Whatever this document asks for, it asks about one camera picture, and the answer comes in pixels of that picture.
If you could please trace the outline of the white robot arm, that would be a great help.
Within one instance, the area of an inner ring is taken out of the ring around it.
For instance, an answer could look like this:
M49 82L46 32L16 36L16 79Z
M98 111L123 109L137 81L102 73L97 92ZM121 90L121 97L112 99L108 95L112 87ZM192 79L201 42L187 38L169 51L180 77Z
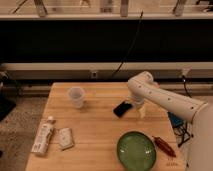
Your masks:
M213 104L158 88L144 71L127 82L131 98L142 105L144 98L192 124L186 171L213 171Z

